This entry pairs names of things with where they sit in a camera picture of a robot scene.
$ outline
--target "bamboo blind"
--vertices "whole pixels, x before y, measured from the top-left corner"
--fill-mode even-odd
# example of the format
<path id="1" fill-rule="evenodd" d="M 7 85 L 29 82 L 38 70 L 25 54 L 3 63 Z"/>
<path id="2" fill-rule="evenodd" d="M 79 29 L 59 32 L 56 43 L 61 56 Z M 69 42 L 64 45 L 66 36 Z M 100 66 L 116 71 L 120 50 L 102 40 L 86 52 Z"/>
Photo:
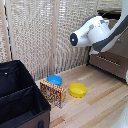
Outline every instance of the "bamboo blind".
<path id="1" fill-rule="evenodd" d="M 10 61 L 10 49 L 3 1 L 0 0 L 0 63 Z"/>
<path id="2" fill-rule="evenodd" d="M 96 0 L 60 0 L 55 73 L 86 63 L 87 48 L 71 46 L 70 35 L 94 15 Z"/>
<path id="3" fill-rule="evenodd" d="M 35 80 L 49 75 L 53 0 L 6 0 L 13 59 Z"/>
<path id="4" fill-rule="evenodd" d="M 86 63 L 88 48 L 69 41 L 97 9 L 120 7 L 121 0 L 6 0 L 13 59 L 35 80 Z"/>
<path id="5" fill-rule="evenodd" d="M 98 9 L 121 8 L 122 0 L 99 0 Z"/>

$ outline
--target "wooden floor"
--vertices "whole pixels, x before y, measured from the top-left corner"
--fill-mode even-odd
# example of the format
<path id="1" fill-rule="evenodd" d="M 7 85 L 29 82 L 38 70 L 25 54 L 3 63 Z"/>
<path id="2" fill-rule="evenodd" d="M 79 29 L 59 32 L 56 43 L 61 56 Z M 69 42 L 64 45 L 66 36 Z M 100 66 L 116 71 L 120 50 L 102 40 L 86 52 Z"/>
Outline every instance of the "wooden floor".
<path id="1" fill-rule="evenodd" d="M 67 91 L 66 104 L 62 109 L 52 105 L 50 128 L 109 128 L 128 101 L 126 83 L 92 66 L 80 66 L 58 75 L 63 79 L 61 86 Z M 68 86 L 73 82 L 87 87 L 83 98 L 69 94 Z"/>

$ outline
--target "black storage box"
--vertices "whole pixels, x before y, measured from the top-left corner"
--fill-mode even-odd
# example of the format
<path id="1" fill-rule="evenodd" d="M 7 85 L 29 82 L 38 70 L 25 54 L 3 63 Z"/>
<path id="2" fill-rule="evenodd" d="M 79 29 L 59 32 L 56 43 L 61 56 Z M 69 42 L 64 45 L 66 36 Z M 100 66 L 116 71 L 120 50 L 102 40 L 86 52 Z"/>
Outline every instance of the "black storage box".
<path id="1" fill-rule="evenodd" d="M 21 61 L 0 64 L 0 128 L 49 128 L 50 110 Z"/>

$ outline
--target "blue bowl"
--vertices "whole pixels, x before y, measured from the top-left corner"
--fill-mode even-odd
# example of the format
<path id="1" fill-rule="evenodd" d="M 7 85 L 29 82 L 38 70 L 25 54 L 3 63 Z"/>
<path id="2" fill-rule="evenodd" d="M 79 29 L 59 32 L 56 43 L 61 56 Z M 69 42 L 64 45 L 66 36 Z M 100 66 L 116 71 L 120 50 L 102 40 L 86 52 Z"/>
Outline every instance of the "blue bowl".
<path id="1" fill-rule="evenodd" d="M 62 78 L 60 76 L 56 76 L 56 75 L 48 76 L 46 80 L 52 84 L 57 85 L 57 86 L 60 86 L 62 83 Z"/>

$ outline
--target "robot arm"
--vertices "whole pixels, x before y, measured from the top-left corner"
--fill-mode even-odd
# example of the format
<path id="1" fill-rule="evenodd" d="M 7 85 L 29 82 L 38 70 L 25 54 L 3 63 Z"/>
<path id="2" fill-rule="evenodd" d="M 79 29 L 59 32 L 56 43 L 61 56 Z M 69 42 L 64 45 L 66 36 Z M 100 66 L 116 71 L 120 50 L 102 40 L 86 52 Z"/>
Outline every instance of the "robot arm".
<path id="1" fill-rule="evenodd" d="M 85 24 L 71 34 L 70 42 L 76 47 L 92 46 L 90 54 L 109 50 L 128 28 L 128 0 L 122 0 L 121 17 L 110 30 L 109 21 L 102 16 L 90 17 Z"/>

